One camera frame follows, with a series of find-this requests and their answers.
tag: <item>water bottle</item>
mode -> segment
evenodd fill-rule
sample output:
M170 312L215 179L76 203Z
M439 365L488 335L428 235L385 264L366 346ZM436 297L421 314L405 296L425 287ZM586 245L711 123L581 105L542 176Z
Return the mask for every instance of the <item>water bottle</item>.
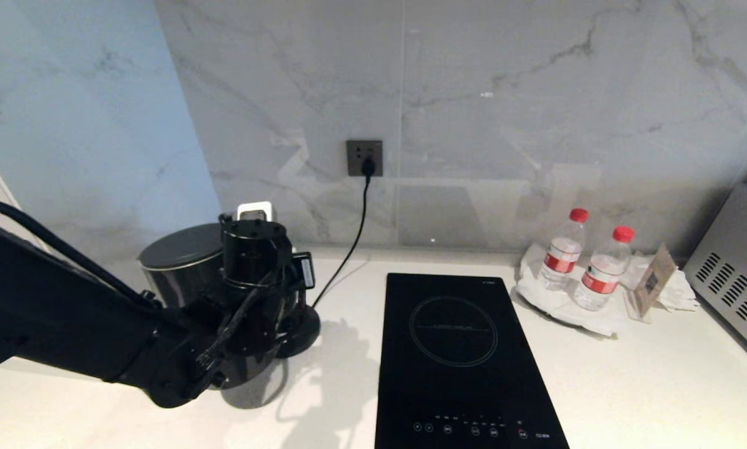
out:
M587 310L599 310L607 305L609 296L615 292L620 276L631 261L631 248L634 230L628 226L618 226L612 238L596 248L590 259L590 267L573 293L573 301Z
M567 284L567 277L584 249L584 238L587 235L584 223L589 215L582 208L571 210L570 218L554 233L539 270L542 285L548 290L561 290Z

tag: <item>wall outlet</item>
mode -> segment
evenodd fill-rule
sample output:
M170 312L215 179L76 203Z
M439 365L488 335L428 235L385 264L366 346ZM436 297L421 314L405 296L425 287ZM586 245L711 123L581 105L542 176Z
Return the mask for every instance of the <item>wall outlet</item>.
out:
M369 157L376 164L373 175L382 176L385 173L381 140L346 140L345 157L349 163L349 176L365 176L362 173L362 162Z

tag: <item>white tissue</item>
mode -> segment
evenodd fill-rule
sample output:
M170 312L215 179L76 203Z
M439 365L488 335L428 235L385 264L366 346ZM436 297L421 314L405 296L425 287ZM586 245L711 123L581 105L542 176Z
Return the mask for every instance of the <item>white tissue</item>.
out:
M636 252L632 256L625 274L620 278L620 283L628 290L634 290L651 261L653 261L653 256L645 256ZM657 302L667 310L694 311L700 307L695 299L695 292L690 287L690 283L687 282L687 276L681 270L676 270L673 276L670 276L664 289L659 294Z
M543 287L539 280L539 268L542 267L544 258L545 248L541 245L534 243L528 248L521 259L521 278L516 287L517 292L537 309L559 321L584 327L603 336L612 336L624 329L629 319L624 301L627 289L633 290L637 286L653 256L644 256L642 253L632 256L629 268L621 278L621 285L616 288L607 305L597 312L582 309L571 299L579 279L584 274L584 268L577 265L573 269L564 291L551 292ZM695 300L695 292L681 270L673 273L672 278L667 281L659 295L658 303L669 311L693 311L699 307Z

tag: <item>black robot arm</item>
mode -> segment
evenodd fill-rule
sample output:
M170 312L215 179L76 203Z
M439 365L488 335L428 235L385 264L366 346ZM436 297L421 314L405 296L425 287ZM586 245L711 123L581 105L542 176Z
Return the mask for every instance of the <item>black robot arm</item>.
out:
M0 363L17 355L139 387L155 404L177 407L220 386L224 369L276 352L303 332L289 302L303 287L288 274L290 241L279 224L224 217L222 225L226 285L184 309L163 309L150 292L128 298L0 228Z

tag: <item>induction cooktop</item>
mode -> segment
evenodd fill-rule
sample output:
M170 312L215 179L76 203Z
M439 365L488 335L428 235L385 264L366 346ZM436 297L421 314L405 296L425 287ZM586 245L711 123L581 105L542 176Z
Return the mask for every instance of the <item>induction cooktop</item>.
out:
M376 449L566 448L501 278L387 276Z

